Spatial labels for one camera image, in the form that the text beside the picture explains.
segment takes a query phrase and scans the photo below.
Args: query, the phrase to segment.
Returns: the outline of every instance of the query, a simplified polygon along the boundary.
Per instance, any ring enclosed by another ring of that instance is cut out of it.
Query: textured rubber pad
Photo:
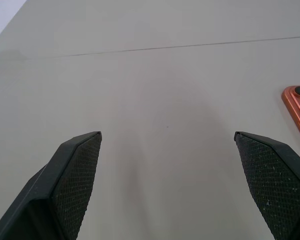
[[[67,240],[77,239],[95,180],[100,137],[81,144],[52,194],[52,203]]]
[[[276,240],[291,239],[300,222],[300,180],[269,146],[238,134],[250,193]]]

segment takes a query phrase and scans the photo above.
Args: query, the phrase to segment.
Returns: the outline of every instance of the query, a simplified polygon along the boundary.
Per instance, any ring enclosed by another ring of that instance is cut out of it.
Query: white surface
[[[0,0],[0,33],[26,0]]]
[[[235,131],[289,144],[300,39],[0,61],[0,218],[60,143],[102,131],[79,240],[270,240]]]
[[[0,58],[296,36],[300,0],[29,0],[0,35]]]

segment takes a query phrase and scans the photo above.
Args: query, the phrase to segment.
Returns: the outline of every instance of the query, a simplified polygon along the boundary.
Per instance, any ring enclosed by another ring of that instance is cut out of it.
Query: black plastic housing
[[[0,240],[75,240],[93,189],[101,132],[76,136],[23,187],[0,220]]]

